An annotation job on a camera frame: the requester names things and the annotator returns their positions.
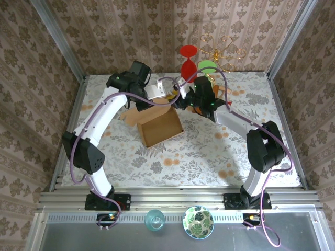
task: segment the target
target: metal bar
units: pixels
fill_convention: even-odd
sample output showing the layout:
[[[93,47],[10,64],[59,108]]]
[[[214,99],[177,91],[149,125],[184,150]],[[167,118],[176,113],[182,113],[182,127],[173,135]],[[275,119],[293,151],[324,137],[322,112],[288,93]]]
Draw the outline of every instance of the metal bar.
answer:
[[[243,223],[243,214],[231,211],[221,211],[211,213],[215,224],[219,223]],[[50,213],[49,224],[59,223],[96,223],[97,213]],[[118,219],[118,223],[143,223],[146,213],[123,212]],[[165,223],[180,223],[184,213],[165,213]]]
[[[283,205],[294,207],[297,204],[313,204],[317,209],[322,205],[315,191],[300,189],[267,189],[270,194],[273,208]],[[132,195],[131,211],[147,212],[154,208],[169,212],[184,212],[187,208],[200,204],[210,210],[224,210],[223,194],[239,193],[238,188],[179,188],[167,189],[116,189],[116,193]],[[79,212],[84,211],[86,194],[89,189],[73,189],[73,192],[42,193],[38,205],[39,212]]]
[[[69,124],[67,127],[68,131],[73,131],[77,125],[77,121],[79,118],[79,113],[80,113],[80,109],[86,94],[86,88],[87,88],[87,83],[88,83],[89,78],[87,77],[83,83],[79,86],[78,89],[78,93],[77,96],[75,98],[75,102],[73,105],[73,109],[71,112],[71,116],[69,119]],[[58,181],[58,175],[61,174],[62,172],[64,172],[64,169],[66,167],[66,163],[68,161],[68,158],[66,156],[65,153],[65,149],[62,146],[61,147],[61,151],[59,153],[58,159],[57,159],[57,163],[56,163],[56,167],[52,176],[52,180],[50,183],[50,187],[49,187],[49,192],[53,192],[55,187],[56,187],[56,183]]]
[[[296,18],[294,19],[282,45],[277,52],[276,57],[269,68],[268,74],[270,78],[274,78],[276,76],[317,3],[317,0],[305,0],[301,5]]]
[[[63,34],[57,20],[55,19],[52,10],[48,6],[48,1],[32,0],[31,1],[38,15],[54,39],[57,47],[61,51],[73,74],[78,79],[79,83],[84,80],[84,71],[80,66],[74,52],[68,44],[65,35]]]
[[[303,191],[302,188],[268,188],[267,192],[272,193],[273,191],[276,194],[295,194]],[[57,189],[54,191],[54,196],[63,196],[63,195],[87,195],[90,192],[90,189],[87,187],[69,187],[68,189]],[[130,193],[134,195],[221,195],[223,193],[239,192],[239,187],[220,187],[220,188],[153,188],[153,189],[142,189],[142,188],[115,188],[116,193]],[[306,194],[315,194],[314,191],[306,191]],[[42,196],[47,196],[48,192],[41,193]]]
[[[186,192],[239,192],[240,186],[163,186],[163,187],[115,187],[115,191],[118,193],[127,192],[132,195],[143,194],[143,193],[170,193],[181,191],[182,194]],[[276,193],[287,193],[287,192],[301,192],[303,188],[301,187],[268,187],[266,189],[268,192]],[[55,190],[55,193],[72,193],[72,192],[85,192],[90,191],[88,186],[71,186],[71,187],[61,187]]]
[[[47,225],[48,213],[35,213],[27,238],[25,251],[39,251]]]
[[[334,251],[334,240],[323,211],[309,212],[321,250]]]
[[[276,107],[277,107],[279,117],[280,117],[282,125],[283,125],[283,130],[284,130],[284,133],[285,133],[285,136],[286,136],[287,144],[288,144],[289,150],[292,154],[292,158],[293,158],[293,161],[294,161],[294,164],[295,164],[295,169],[298,172],[300,182],[301,182],[303,188],[305,190],[308,190],[309,188],[308,188],[306,176],[305,176],[305,173],[303,171],[302,165],[300,163],[298,153],[297,153],[297,150],[296,150],[294,142],[293,142],[291,132],[289,131],[288,123],[287,123],[287,120],[286,120],[286,117],[285,117],[285,113],[284,113],[281,101],[279,99],[277,89],[274,85],[273,78],[271,78],[271,77],[269,77],[269,85],[270,85],[270,89],[271,89],[271,92],[272,92],[272,95],[273,95],[274,102],[275,102]]]

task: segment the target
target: cardboard box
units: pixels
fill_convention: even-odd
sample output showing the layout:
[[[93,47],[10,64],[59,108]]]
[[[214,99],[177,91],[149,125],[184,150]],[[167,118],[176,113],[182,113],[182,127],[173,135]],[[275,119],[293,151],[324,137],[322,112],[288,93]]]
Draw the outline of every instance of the cardboard box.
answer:
[[[164,98],[154,102],[168,103]],[[154,106],[141,112],[132,108],[121,114],[121,120],[130,126],[137,124],[146,147],[153,147],[184,132],[179,116],[171,106]]]

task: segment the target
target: teal glass cup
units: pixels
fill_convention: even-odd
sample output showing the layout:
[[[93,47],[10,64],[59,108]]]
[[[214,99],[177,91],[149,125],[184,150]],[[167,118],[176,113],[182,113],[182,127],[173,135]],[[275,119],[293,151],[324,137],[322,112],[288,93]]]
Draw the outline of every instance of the teal glass cup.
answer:
[[[150,231],[158,231],[164,226],[164,214],[159,210],[151,210],[144,218],[144,223],[146,224],[147,229]]]

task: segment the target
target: decorative bowl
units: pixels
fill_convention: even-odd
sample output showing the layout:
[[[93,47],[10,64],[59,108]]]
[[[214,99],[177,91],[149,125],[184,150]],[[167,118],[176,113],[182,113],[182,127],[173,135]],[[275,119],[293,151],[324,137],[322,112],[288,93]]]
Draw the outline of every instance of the decorative bowl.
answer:
[[[210,212],[202,206],[194,206],[184,214],[185,232],[193,239],[205,239],[213,232],[214,221]]]

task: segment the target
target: floral wallpaper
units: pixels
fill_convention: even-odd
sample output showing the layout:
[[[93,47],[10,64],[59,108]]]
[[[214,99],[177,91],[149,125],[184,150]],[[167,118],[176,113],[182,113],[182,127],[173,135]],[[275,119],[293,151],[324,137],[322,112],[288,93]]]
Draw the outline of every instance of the floral wallpaper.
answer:
[[[30,1],[0,1],[0,250],[23,250],[78,82]]]
[[[335,1],[319,0],[275,84],[311,188],[335,237]]]
[[[237,71],[267,70],[303,0],[48,0],[57,22],[86,75],[128,70],[133,60],[155,73],[179,72],[185,58],[179,51],[200,40],[233,37],[226,56],[237,48],[243,59],[229,60]],[[219,49],[228,44],[217,43]],[[205,53],[196,61],[206,59]],[[220,64],[227,68],[228,61]]]

